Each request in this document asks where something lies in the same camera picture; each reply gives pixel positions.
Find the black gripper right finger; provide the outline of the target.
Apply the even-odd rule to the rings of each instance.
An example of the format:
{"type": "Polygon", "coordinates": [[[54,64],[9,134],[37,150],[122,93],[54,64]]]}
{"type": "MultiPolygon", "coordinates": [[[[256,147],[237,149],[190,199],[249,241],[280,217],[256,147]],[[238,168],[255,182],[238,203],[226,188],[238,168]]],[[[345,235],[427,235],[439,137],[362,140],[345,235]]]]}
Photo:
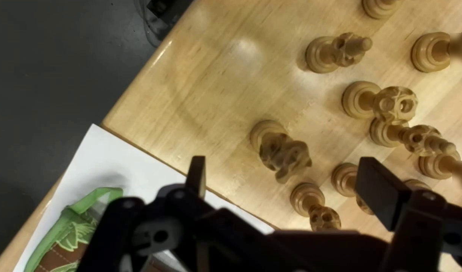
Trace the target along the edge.
{"type": "Polygon", "coordinates": [[[378,223],[394,232],[410,190],[374,158],[360,158],[356,193],[378,223]]]}

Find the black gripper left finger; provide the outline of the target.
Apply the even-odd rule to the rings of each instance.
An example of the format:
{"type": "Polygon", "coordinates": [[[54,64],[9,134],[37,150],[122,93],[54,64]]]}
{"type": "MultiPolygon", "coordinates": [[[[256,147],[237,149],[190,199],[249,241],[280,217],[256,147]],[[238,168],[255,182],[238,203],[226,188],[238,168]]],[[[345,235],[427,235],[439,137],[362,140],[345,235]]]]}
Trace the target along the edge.
{"type": "Polygon", "coordinates": [[[193,156],[185,178],[185,190],[197,199],[205,197],[205,158],[193,156]]]}

